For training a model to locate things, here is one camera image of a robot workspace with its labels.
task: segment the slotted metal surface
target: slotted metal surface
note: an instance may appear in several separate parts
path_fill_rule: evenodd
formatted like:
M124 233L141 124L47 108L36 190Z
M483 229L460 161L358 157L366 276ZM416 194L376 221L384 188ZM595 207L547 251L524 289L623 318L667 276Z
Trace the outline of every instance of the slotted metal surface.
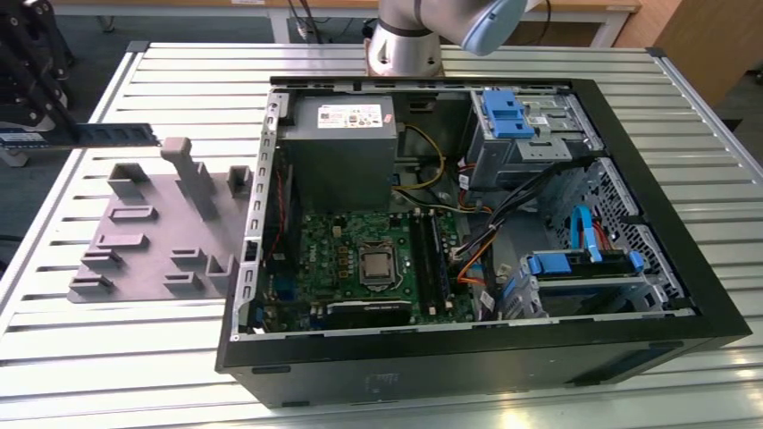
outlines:
M155 148L75 151L0 285L4 427L758 427L763 424L763 188L670 63L640 50L443 50L450 76L595 79L754 335L614 386L374 406L268 410L213 371L221 300L71 304L68 282L107 207L116 162L169 168ZM359 46L153 44L119 67L93 121L195 140L211 172L252 164L268 79L360 75Z

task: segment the label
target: label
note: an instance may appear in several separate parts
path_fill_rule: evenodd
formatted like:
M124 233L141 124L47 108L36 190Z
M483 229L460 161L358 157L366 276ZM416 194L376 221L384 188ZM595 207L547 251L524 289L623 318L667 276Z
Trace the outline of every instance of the label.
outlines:
M468 190L468 176L464 176L463 174L458 175L458 186L460 189Z
M479 295L479 301L486 305L490 311L496 306L496 300L490 296L486 291L482 291L482 295Z
M382 128L383 125L382 105L319 107L319 128Z
M45 141L43 136L36 132L9 132L7 134L0 134L0 140L3 141Z
M612 12L635 12L635 6L607 6L607 10Z
M531 125L546 125L546 126L548 126L548 119L544 116L528 116L527 122Z

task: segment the cpu socket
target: cpu socket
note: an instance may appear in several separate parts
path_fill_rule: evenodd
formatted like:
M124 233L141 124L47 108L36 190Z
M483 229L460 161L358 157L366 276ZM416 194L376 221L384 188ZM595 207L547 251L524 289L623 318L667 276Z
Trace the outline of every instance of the cpu socket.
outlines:
M358 249L360 257L360 284L380 292L395 286L395 248L392 242L364 241Z

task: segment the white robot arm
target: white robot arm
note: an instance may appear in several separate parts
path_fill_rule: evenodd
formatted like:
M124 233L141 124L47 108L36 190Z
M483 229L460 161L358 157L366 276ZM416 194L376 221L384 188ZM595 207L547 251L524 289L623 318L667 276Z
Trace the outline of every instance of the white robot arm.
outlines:
M368 65L379 76L432 76L440 37L475 55L494 52L542 0L380 0Z

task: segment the metal case frame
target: metal case frame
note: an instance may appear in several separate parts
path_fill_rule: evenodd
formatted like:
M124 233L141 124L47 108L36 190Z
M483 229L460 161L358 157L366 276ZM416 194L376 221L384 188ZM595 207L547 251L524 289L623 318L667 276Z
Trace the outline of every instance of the metal case frame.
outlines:
M592 80L273 78L255 179L267 196L279 100L289 89L338 92L447 91L511 85L567 85L606 144L639 215L688 291L672 302L698 315L586 323L496 325L494 329L395 332L386 335L237 341L231 288L216 369L232 374L268 407L363 403L416 397L520 391L563 385L616 383L676 356L716 349L751 331L668 202L632 141ZM247 225L244 281L256 282L264 207Z

